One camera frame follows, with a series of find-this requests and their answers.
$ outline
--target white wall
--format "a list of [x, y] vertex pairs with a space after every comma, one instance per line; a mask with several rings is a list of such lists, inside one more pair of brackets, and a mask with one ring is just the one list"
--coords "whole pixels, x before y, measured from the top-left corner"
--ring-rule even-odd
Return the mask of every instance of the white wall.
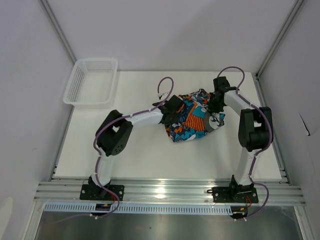
[[306, 1], [261, 80], [285, 166], [293, 183], [302, 187], [316, 239], [320, 239], [319, 11], [320, 1]]
[[296, 0], [49, 0], [75, 56], [123, 71], [256, 72]]
[[0, 2], [0, 206], [13, 197], [4, 240], [18, 240], [48, 177], [70, 107], [72, 70], [37, 0]]

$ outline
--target white table surface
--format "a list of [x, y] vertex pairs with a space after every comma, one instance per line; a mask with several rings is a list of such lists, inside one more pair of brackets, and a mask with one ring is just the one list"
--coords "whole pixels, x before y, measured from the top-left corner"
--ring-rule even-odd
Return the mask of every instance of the white table surface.
[[[133, 113], [158, 102], [157, 85], [166, 76], [174, 80], [172, 94], [188, 94], [205, 89], [212, 92], [217, 72], [123, 71], [118, 72], [114, 102], [108, 109], [79, 109], [72, 114], [55, 172], [56, 177], [88, 177], [94, 171], [97, 152], [95, 133], [108, 113]], [[231, 86], [242, 78], [239, 72], [224, 74]], [[160, 91], [167, 92], [171, 81], [165, 80]], [[258, 104], [251, 73], [247, 72], [240, 88], [247, 99]], [[238, 142], [240, 117], [229, 107], [224, 110], [225, 125], [201, 139], [173, 143], [162, 124], [133, 131], [125, 150], [114, 156], [115, 178], [230, 179], [235, 173], [242, 147]], [[272, 146], [257, 162], [257, 181], [279, 181], [281, 174]]]

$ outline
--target black mounting bracket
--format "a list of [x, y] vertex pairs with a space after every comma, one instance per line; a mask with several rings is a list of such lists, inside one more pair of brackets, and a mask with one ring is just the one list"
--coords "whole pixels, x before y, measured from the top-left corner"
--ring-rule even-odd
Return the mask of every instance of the black mounting bracket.
[[[152, 104], [153, 106], [157, 106], [160, 102], [156, 102]], [[178, 121], [179, 115], [178, 111], [184, 105], [184, 101], [182, 101], [178, 96], [173, 95], [168, 101], [166, 101], [163, 105], [159, 106], [163, 117], [161, 119], [161, 124], [171, 125]]]
[[232, 175], [229, 186], [214, 186], [206, 191], [208, 194], [212, 194], [214, 203], [237, 203], [247, 204], [248, 199], [251, 203], [257, 204], [259, 202], [257, 190], [254, 184], [250, 185], [238, 185], [234, 175]]
[[[108, 186], [108, 189], [114, 192], [122, 201], [124, 199], [125, 194], [125, 186], [124, 185], [112, 185]], [[83, 184], [80, 192], [80, 200], [91, 200], [91, 201], [113, 201], [113, 197], [111, 194], [104, 194], [103, 196], [98, 195], [92, 189], [89, 184]]]
[[231, 90], [236, 90], [235, 86], [230, 86], [225, 76], [220, 76], [213, 79], [214, 92], [210, 92], [210, 100], [207, 111], [209, 113], [220, 113], [224, 111], [225, 93]]

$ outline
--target crumpled garment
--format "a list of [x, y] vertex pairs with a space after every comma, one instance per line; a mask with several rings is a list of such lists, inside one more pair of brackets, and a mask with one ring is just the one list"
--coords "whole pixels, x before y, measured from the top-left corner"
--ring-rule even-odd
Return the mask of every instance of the crumpled garment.
[[179, 120], [166, 125], [165, 130], [173, 142], [199, 139], [222, 127], [226, 114], [207, 112], [210, 94], [204, 89], [186, 95], [179, 95], [183, 106], [177, 111]]

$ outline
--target white plastic basket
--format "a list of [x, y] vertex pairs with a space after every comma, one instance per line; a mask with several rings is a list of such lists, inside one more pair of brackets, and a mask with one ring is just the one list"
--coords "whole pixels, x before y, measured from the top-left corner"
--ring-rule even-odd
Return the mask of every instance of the white plastic basket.
[[75, 107], [108, 107], [115, 91], [118, 61], [84, 58], [75, 62], [63, 102]]

